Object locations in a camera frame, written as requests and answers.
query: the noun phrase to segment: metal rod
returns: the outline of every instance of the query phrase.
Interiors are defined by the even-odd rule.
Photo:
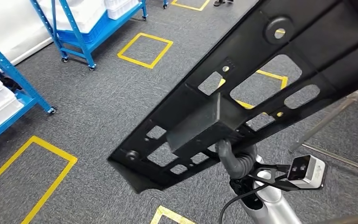
[[[73,55],[76,55],[76,56],[79,56],[79,57],[85,58],[85,55],[84,55],[84,54],[79,53],[79,52],[74,51],[74,50],[71,50],[71,49],[68,49],[68,48],[61,48],[60,50],[62,50],[62,51],[64,51],[64,52],[67,52],[67,53],[70,53],[70,54],[73,54]]]
[[[343,110],[345,110],[348,106],[350,106],[353,102],[358,99],[358,94],[351,94],[347,97],[347,99],[341,103],[338,107],[334,108],[332,112],[330,112],[325,118],[323,118],[315,127],[309,130],[304,134],[298,141],[295,142],[294,145],[290,148],[289,152],[294,152],[297,148],[299,148],[303,143],[305,143],[308,139],[310,139],[314,134],[328,125],[336,116],[338,116]]]
[[[344,162],[344,163],[346,163],[346,164],[348,164],[348,165],[351,165],[351,166],[354,166],[354,167],[358,168],[358,163],[356,163],[356,162],[354,162],[354,161],[351,161],[351,160],[348,160],[348,159],[346,159],[346,158],[344,158],[344,157],[342,157],[342,156],[339,156],[339,155],[337,155],[337,154],[330,153],[330,152],[328,152],[328,151],[326,151],[326,150],[324,150],[324,149],[321,149],[321,148],[318,148],[318,147],[309,145],[309,144],[307,144],[307,143],[303,143],[302,146],[304,146],[304,147],[306,147],[306,148],[309,148],[309,149],[311,149],[311,150],[314,150],[314,151],[316,151],[316,152],[318,152],[318,153],[324,154],[324,155],[326,155],[326,156],[328,156],[328,157],[331,157],[331,158],[333,158],[333,159],[336,159],[336,160],[338,160],[338,161]]]
[[[55,17],[55,0],[51,0],[51,9],[53,12],[53,36],[57,38],[57,20]]]

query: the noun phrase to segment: person's foot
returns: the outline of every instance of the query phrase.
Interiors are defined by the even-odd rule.
[[[216,0],[215,3],[213,4],[213,6],[220,6],[221,4],[226,3],[224,0]]]

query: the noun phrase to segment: yellow tape square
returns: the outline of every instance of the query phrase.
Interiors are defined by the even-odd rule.
[[[262,70],[257,70],[256,73],[259,73],[259,74],[262,74],[262,75],[265,75],[265,76],[268,76],[271,78],[279,79],[281,81],[281,89],[285,88],[288,85],[288,77],[287,76],[279,76],[279,75],[275,75],[275,74],[272,74],[272,73],[269,73],[266,71],[262,71]],[[222,78],[219,82],[218,88],[221,87],[221,85],[223,85],[225,82],[226,82],[226,80]],[[239,103],[241,106],[245,107],[246,109],[252,109],[253,107],[255,107],[253,105],[250,105],[248,103],[245,103],[245,102],[242,102],[239,100],[235,100],[235,101],[237,101],[237,103]]]
[[[179,6],[179,7],[183,7],[183,8],[188,8],[188,9],[192,9],[192,10],[196,10],[196,11],[202,11],[202,10],[204,10],[205,6],[207,6],[207,4],[209,3],[210,0],[206,0],[206,1],[204,2],[204,4],[202,4],[202,6],[199,7],[199,8],[182,5],[182,4],[176,3],[177,1],[178,1],[178,0],[173,0],[172,3],[171,3],[171,5]]]
[[[167,43],[166,47],[159,53],[159,55],[156,57],[156,59],[154,59],[154,61],[151,64],[147,64],[138,60],[135,60],[133,58],[129,58],[127,56],[124,56],[124,52],[140,37],[140,36],[145,36],[145,37],[149,37],[151,39],[157,40],[157,41],[162,41]],[[167,52],[167,50],[172,46],[173,41],[169,41],[157,36],[153,36],[153,35],[149,35],[149,34],[144,34],[144,33],[139,33],[137,34],[132,40],[130,40],[130,42],[124,46],[123,49],[121,49],[121,51],[117,54],[117,56],[121,59],[124,59],[126,61],[135,63],[135,64],[139,64],[142,65],[144,67],[147,67],[149,69],[154,68],[154,66],[157,64],[157,62],[164,56],[164,54]]]
[[[43,139],[40,139],[36,136],[32,136],[23,146],[20,147],[17,152],[14,153],[12,157],[8,161],[3,164],[3,166],[0,168],[0,175],[3,174],[3,172],[9,168],[9,166],[32,144],[38,144],[39,146],[49,150],[50,152],[66,159],[68,161],[67,166],[62,170],[60,175],[57,177],[57,179],[54,180],[54,182],[51,184],[51,186],[47,189],[47,191],[44,193],[44,195],[39,199],[39,201],[35,204],[35,206],[32,208],[32,210],[27,214],[27,216],[22,220],[21,224],[28,224],[31,222],[31,220],[34,218],[36,213],[41,209],[43,204],[47,201],[47,199],[51,196],[51,194],[54,192],[54,190],[58,187],[58,185],[61,183],[61,181],[64,179],[64,177],[68,174],[72,166],[77,162],[77,158],[72,156],[71,154],[51,145],[50,143],[44,141]]]
[[[160,222],[160,219],[162,216],[170,218],[179,224],[195,224],[194,222],[188,220],[187,218],[185,218],[179,214],[176,214],[175,212],[173,212],[167,208],[164,208],[161,205],[157,208],[157,211],[154,214],[153,219],[151,220],[150,224],[158,224]]]

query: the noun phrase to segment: blue metal shelf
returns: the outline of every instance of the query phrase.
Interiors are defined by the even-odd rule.
[[[76,21],[72,15],[72,12],[69,8],[68,3],[66,0],[59,0],[61,3],[61,6],[68,18],[68,21],[72,27],[72,32],[76,36],[77,41],[63,41],[61,40],[56,31],[56,19],[55,19],[55,0],[51,0],[52,4],[52,12],[53,12],[53,26],[50,25],[49,21],[47,20],[45,14],[43,13],[42,9],[39,6],[39,3],[37,0],[30,0],[32,2],[32,5],[34,6],[36,12],[38,13],[39,17],[42,19],[47,31],[51,35],[56,47],[61,53],[62,61],[66,62],[68,58],[68,53],[73,54],[79,57],[82,57],[86,59],[87,63],[89,64],[90,70],[94,70],[96,67],[96,64],[94,63],[94,60],[91,56],[91,52],[94,51],[99,45],[101,45],[106,39],[108,39],[114,32],[116,32],[125,22],[127,22],[136,12],[138,12],[140,9],[143,11],[143,18],[146,20],[147,13],[146,13],[146,0],[142,0],[137,6],[135,6],[133,9],[131,9],[129,12],[121,16],[118,20],[110,20],[109,23],[105,26],[102,33],[97,37],[96,40],[94,40],[93,43],[88,44],[84,42],[84,39],[82,37],[82,34],[79,31],[79,28],[77,27]],[[70,50],[68,48],[63,47],[63,44],[67,43],[72,46],[80,48],[81,52],[76,52],[73,50]]]
[[[25,79],[25,77],[0,52],[0,78],[3,77],[12,79],[22,87],[22,91],[17,90],[15,94],[17,99],[24,104],[24,107],[22,107],[15,115],[0,125],[0,134],[2,134],[8,127],[10,127],[35,104],[39,104],[48,113],[55,113],[55,108],[53,108],[36,91],[36,89]]]
[[[7,128],[9,128],[15,121],[17,121],[22,115],[24,115],[37,103],[36,99],[30,98],[23,93],[17,93],[16,97],[20,102],[24,104],[24,107],[0,125],[0,134],[2,134]]]

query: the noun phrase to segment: gray carpet floor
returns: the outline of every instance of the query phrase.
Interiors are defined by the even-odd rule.
[[[200,7],[203,1],[177,3]],[[228,175],[220,164],[164,192],[136,195],[106,158],[250,5],[250,1],[235,1],[213,7],[210,1],[199,12],[174,5],[163,10],[162,1],[149,0],[146,22],[137,14],[93,53],[94,72],[74,60],[62,63],[54,45],[20,63],[17,68],[58,112],[48,116],[35,107],[5,131],[0,136],[0,167],[33,135],[78,158],[32,223],[147,224],[160,205],[196,223],[217,223],[220,209],[232,197]],[[140,32],[173,41],[154,69],[117,57]],[[124,55],[149,63],[163,47],[161,42],[140,38]],[[301,74],[286,57],[275,58],[262,70],[287,76],[289,83]],[[249,82],[233,97],[251,105],[281,87],[280,80],[258,73]],[[209,85],[217,84],[216,80]],[[311,93],[304,92],[300,99]],[[290,155],[288,148],[333,106],[260,142],[260,155],[266,162],[289,163],[293,156],[310,153],[301,148]],[[358,103],[309,143],[358,162]],[[308,224],[358,214],[358,170],[315,155],[329,164],[325,188],[285,193],[300,219]],[[159,156],[157,160],[163,160],[166,155]],[[66,164],[32,144],[0,176],[0,224],[21,222]],[[173,222],[164,217],[160,223]],[[252,221],[235,203],[226,211],[224,223]]]

